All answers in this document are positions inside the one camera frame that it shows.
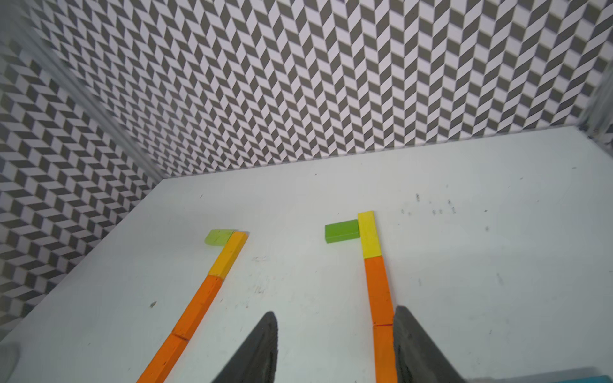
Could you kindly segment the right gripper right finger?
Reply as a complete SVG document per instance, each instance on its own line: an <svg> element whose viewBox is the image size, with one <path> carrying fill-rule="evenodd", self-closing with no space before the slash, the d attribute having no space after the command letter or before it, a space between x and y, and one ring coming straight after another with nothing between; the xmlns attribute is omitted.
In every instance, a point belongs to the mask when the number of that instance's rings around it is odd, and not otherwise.
<svg viewBox="0 0 613 383"><path fill-rule="evenodd" d="M393 335L398 382L465 383L405 306L395 309Z"/></svg>

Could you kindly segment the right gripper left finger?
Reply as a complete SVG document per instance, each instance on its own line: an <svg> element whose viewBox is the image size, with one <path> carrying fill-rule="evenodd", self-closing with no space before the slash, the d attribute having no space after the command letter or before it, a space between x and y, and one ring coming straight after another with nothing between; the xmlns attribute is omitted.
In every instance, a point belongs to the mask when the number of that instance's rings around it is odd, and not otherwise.
<svg viewBox="0 0 613 383"><path fill-rule="evenodd" d="M213 380L214 383L273 383L278 358L278 322L268 311Z"/></svg>

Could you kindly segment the orange vertical block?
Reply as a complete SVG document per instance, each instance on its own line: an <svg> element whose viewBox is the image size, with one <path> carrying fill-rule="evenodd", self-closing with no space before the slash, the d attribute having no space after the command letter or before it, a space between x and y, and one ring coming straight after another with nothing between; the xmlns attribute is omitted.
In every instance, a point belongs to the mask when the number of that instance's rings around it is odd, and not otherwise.
<svg viewBox="0 0 613 383"><path fill-rule="evenodd" d="M186 307L172 334L189 341L222 287L223 279L208 275Z"/></svg>

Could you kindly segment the orange diagonal block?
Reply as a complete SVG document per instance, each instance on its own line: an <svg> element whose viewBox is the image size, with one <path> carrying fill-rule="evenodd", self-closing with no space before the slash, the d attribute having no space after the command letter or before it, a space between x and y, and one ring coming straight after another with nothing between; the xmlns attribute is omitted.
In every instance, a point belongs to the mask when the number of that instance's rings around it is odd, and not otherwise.
<svg viewBox="0 0 613 383"><path fill-rule="evenodd" d="M188 340L170 334L140 375L137 383L163 383L187 345Z"/></svg>

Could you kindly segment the yellow-orange block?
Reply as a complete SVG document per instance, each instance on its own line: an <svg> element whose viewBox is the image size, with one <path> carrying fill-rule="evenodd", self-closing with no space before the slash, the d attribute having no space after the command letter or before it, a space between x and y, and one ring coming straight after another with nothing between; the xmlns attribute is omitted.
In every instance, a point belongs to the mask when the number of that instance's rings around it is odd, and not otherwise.
<svg viewBox="0 0 613 383"><path fill-rule="evenodd" d="M248 235L245 232L236 231L232 233L208 274L220 279L226 279L244 244L247 242L247 238Z"/></svg>

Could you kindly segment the light green small block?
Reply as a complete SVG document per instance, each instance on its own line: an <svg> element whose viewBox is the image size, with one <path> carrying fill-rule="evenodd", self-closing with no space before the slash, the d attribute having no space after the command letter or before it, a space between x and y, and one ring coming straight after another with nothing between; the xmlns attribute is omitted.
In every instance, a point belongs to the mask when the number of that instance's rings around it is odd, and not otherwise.
<svg viewBox="0 0 613 383"><path fill-rule="evenodd" d="M205 237L205 244L214 247L224 247L235 231L231 229L213 229Z"/></svg>

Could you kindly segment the yellow block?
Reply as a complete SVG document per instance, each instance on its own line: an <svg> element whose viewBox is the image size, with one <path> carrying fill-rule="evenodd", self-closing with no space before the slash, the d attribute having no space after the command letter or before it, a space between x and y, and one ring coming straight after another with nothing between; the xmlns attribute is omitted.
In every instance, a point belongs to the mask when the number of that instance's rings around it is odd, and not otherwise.
<svg viewBox="0 0 613 383"><path fill-rule="evenodd" d="M375 213L373 211L359 213L358 222L363 258L371 259L382 256Z"/></svg>

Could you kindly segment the teal block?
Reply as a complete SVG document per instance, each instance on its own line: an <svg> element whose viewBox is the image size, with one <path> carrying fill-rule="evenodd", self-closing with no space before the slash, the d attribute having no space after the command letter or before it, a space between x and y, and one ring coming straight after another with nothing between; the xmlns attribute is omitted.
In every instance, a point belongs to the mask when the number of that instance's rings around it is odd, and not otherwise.
<svg viewBox="0 0 613 383"><path fill-rule="evenodd" d="M574 378L565 381L558 381L557 383L613 383L613 380L607 375L600 375L585 378Z"/></svg>

